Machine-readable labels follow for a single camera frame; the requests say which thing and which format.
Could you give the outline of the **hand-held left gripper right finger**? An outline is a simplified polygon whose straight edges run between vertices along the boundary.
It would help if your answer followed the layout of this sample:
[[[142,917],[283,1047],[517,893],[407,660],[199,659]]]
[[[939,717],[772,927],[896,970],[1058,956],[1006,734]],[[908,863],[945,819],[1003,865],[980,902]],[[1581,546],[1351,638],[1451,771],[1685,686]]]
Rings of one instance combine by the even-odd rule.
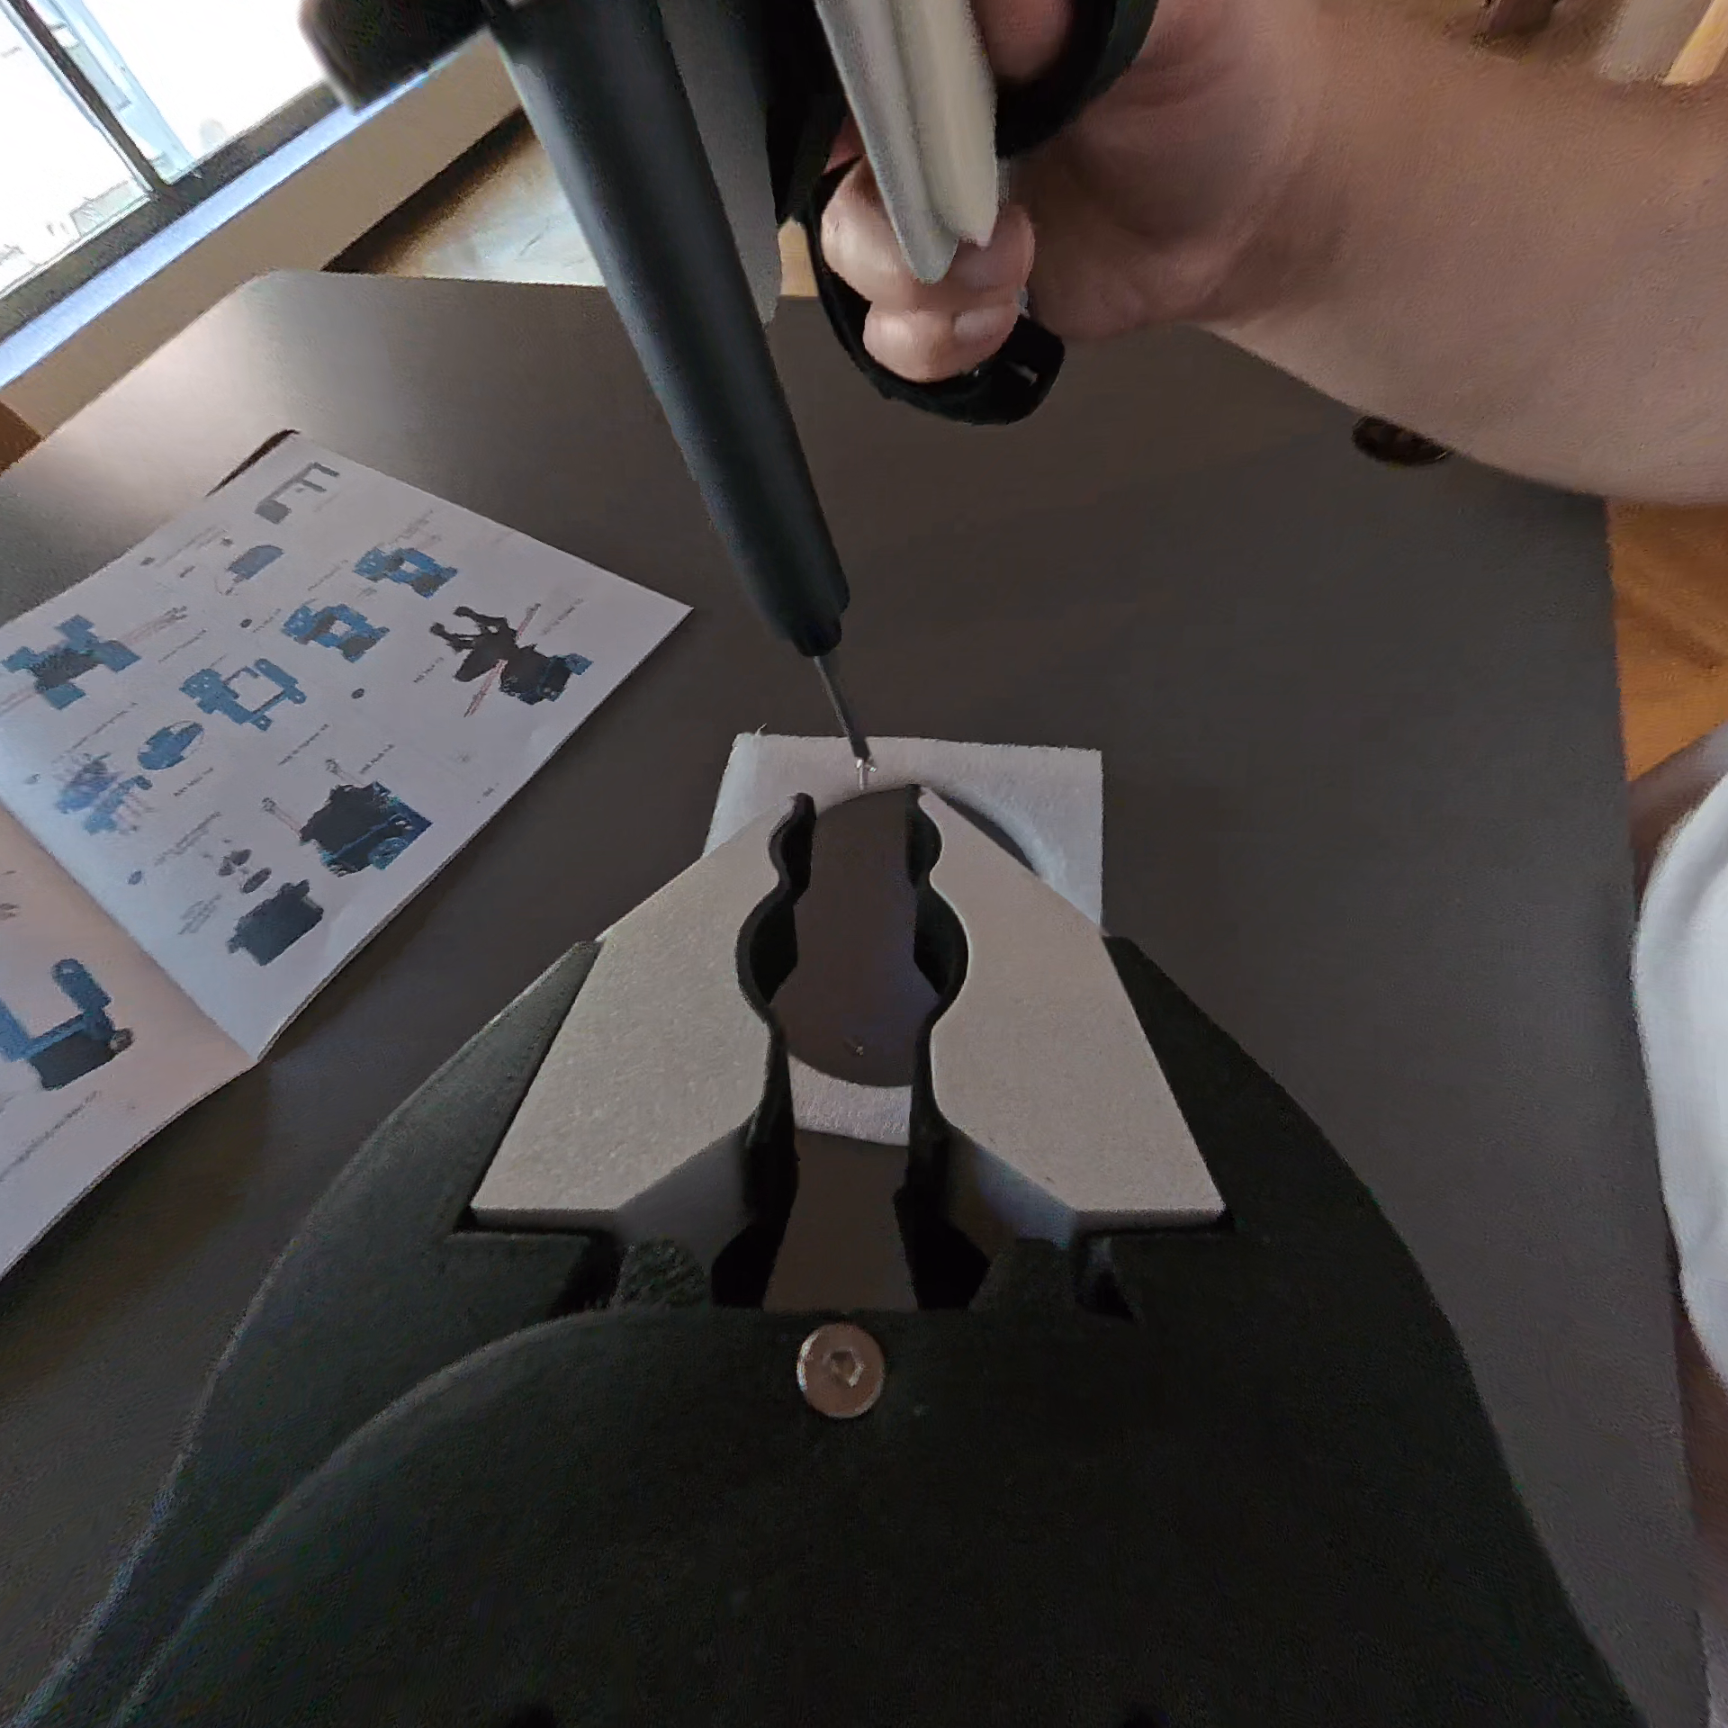
[[[915,806],[962,961],[928,1028],[947,1218],[978,1246],[1217,1223],[1224,1199],[1099,924],[941,794]]]

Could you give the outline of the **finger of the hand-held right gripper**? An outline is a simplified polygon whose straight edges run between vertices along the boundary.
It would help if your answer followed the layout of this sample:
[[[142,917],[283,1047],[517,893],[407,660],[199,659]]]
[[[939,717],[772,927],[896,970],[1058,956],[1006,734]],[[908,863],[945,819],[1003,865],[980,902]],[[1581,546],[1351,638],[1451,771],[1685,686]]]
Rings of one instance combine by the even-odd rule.
[[[767,147],[765,4],[660,2],[663,28],[764,324],[784,289]]]
[[[359,110],[485,32],[495,2],[302,2],[299,28],[332,93]]]

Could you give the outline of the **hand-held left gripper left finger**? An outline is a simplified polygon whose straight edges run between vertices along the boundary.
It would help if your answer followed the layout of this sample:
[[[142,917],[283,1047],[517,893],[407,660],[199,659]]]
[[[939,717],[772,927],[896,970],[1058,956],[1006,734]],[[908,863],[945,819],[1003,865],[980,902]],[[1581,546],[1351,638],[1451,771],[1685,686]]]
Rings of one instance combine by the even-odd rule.
[[[815,802],[796,791],[673,877],[597,942],[472,1213],[723,1254],[793,1209],[785,1036]]]

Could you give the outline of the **black electric screwdriver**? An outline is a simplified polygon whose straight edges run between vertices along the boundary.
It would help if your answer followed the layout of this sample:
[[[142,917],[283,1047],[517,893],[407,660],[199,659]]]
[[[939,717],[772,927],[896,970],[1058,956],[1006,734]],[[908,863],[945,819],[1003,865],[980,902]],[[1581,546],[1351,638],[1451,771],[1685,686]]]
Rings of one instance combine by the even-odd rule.
[[[485,12],[744,593],[812,663],[866,790],[873,747],[831,664],[850,586],[660,8]]]

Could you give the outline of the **person's right forearm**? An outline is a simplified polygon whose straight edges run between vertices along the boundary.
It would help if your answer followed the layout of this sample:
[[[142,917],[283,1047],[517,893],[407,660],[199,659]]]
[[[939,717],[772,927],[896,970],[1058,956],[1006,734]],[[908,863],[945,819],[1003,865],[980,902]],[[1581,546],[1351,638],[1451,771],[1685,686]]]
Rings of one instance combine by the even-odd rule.
[[[1613,84],[1306,4],[1273,90],[1279,198],[1220,334],[1524,479],[1725,504],[1725,76]]]

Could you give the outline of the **dark grey desk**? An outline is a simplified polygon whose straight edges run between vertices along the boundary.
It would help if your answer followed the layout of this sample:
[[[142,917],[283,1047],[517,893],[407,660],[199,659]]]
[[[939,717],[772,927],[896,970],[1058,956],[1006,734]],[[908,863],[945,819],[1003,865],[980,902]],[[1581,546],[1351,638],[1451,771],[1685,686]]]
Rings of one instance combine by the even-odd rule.
[[[1604,510],[1196,334],[1070,347],[1012,427],[772,329],[874,738],[1093,747],[1104,924],[1302,1104],[1421,1260],[1581,1616],[1702,1724],[1668,1229],[1627,995]],[[275,274],[5,474],[5,615],[285,427],[694,616],[266,1065],[5,1278],[5,1714],[100,1598],[279,1248],[392,1108],[706,838],[732,738],[829,734],[597,289]]]

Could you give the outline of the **person's right hand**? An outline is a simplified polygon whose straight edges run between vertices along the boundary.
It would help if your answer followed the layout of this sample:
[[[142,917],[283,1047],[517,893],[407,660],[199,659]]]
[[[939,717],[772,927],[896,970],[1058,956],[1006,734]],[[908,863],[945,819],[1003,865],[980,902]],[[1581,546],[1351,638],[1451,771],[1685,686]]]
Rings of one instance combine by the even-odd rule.
[[[1302,330],[1324,283],[1330,99],[1343,4],[1156,4],[1130,67],[1010,168],[984,243],[926,283],[861,147],[816,243],[866,307],[866,351],[909,382],[978,371],[1021,314],[1063,342],[1196,326],[1317,382]]]

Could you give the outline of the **white foam piece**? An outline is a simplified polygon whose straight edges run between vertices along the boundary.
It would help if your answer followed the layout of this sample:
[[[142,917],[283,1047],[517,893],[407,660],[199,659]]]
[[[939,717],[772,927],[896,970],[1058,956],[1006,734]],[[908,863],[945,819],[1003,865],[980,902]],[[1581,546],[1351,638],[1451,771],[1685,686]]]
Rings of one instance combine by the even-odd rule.
[[[992,823],[1032,875],[1093,921],[1102,921],[1104,771],[1096,749],[1050,744],[877,738],[871,788],[934,790]],[[703,852],[715,852],[767,811],[804,791],[816,811],[859,794],[848,747],[829,737],[742,733],[731,744]],[[905,1147],[909,1086],[859,1083],[790,1058],[793,1123],[801,1132]]]

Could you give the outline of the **open instruction booklet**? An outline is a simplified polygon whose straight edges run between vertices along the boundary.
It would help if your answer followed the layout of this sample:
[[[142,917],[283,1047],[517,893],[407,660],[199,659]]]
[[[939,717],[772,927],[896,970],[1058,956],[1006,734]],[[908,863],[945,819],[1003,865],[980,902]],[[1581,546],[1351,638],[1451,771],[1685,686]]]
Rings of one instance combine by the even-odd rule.
[[[3,1268],[689,615],[287,433],[3,629]]]

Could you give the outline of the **person's white shirt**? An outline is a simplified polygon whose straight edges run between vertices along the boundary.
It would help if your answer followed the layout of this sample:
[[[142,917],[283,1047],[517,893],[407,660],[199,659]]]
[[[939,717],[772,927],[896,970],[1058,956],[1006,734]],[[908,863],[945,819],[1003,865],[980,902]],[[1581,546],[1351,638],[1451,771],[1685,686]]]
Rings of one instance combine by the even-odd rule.
[[[1727,726],[1634,784],[1634,1006],[1671,1221],[1689,1453],[1727,1469]]]

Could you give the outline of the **window with dark frame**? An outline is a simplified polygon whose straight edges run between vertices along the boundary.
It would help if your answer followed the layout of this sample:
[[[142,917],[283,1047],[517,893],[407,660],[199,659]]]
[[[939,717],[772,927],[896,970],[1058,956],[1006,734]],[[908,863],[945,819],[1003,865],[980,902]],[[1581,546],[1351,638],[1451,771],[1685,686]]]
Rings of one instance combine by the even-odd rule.
[[[3,4],[3,329],[338,106],[291,2]]]

